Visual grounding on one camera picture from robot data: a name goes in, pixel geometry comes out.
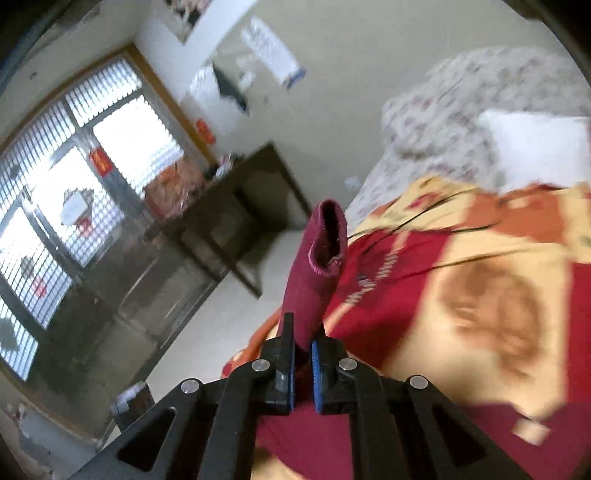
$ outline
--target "white pillow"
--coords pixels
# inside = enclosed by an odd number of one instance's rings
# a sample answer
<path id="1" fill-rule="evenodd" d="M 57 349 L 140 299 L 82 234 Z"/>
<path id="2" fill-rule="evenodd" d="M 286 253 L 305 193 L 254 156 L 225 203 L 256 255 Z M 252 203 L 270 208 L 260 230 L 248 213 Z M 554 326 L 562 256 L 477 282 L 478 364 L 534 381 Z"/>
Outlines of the white pillow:
<path id="1" fill-rule="evenodd" d="M 591 180 L 589 118 L 490 109 L 478 123 L 495 141 L 505 192 L 530 183 L 572 187 Z"/>

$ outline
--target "poster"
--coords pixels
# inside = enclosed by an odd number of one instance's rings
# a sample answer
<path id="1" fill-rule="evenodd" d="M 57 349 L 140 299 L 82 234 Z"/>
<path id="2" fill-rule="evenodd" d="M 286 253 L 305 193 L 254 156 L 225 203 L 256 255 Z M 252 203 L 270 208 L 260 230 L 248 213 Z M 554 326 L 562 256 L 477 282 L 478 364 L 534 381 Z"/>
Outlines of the poster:
<path id="1" fill-rule="evenodd" d="M 212 0 L 154 0 L 158 18 L 185 43 Z"/>
<path id="2" fill-rule="evenodd" d="M 297 59 L 270 27 L 258 17 L 252 17 L 242 30 L 242 41 L 288 90 L 306 75 Z"/>

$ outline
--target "maroon sock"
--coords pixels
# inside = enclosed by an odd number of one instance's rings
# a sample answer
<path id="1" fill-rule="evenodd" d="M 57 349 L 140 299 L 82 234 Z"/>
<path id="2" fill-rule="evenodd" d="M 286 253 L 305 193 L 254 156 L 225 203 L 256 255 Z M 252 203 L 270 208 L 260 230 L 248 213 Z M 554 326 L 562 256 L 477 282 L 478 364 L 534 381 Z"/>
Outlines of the maroon sock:
<path id="1" fill-rule="evenodd" d="M 295 344 L 304 352 L 322 324 L 335 292 L 345 252 L 347 222 L 334 200 L 320 202 L 308 221 L 285 288 L 282 315 L 294 314 Z"/>

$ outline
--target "metal screw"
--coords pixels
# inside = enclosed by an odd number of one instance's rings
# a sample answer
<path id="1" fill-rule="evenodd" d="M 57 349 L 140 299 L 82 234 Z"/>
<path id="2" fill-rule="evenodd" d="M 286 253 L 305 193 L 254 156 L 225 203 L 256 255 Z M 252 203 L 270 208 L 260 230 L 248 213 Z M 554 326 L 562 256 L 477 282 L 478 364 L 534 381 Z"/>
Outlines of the metal screw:
<path id="1" fill-rule="evenodd" d="M 416 388 L 417 390 L 422 390 L 423 388 L 427 388 L 429 385 L 429 380 L 421 375 L 415 375 L 414 377 L 410 378 L 410 386 Z"/>
<path id="2" fill-rule="evenodd" d="M 340 359 L 339 367 L 343 370 L 355 370 L 357 368 L 357 362 L 352 358 L 342 358 Z"/>
<path id="3" fill-rule="evenodd" d="M 259 358 L 259 360 L 255 360 L 251 367 L 255 372 L 264 372 L 265 370 L 269 370 L 271 364 L 269 360 L 265 360 L 264 358 Z"/>
<path id="4" fill-rule="evenodd" d="M 181 384 L 181 390 L 183 391 L 183 393 L 195 393 L 197 390 L 199 390 L 199 382 L 197 380 L 195 380 L 194 378 L 190 378 L 189 380 L 185 380 L 182 384 Z"/>

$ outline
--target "red sign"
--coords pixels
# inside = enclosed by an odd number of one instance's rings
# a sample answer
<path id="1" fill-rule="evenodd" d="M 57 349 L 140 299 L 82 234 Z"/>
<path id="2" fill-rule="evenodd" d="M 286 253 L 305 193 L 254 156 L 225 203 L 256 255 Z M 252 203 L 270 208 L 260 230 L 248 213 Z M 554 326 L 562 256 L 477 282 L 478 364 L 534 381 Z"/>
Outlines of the red sign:
<path id="1" fill-rule="evenodd" d="M 90 152 L 90 160 L 101 177 L 106 177 L 113 170 L 113 162 L 102 147 Z"/>
<path id="2" fill-rule="evenodd" d="M 200 118 L 195 122 L 195 128 L 197 128 L 199 138 L 201 138 L 206 145 L 215 145 L 215 142 L 217 141 L 216 136 L 203 118 Z"/>

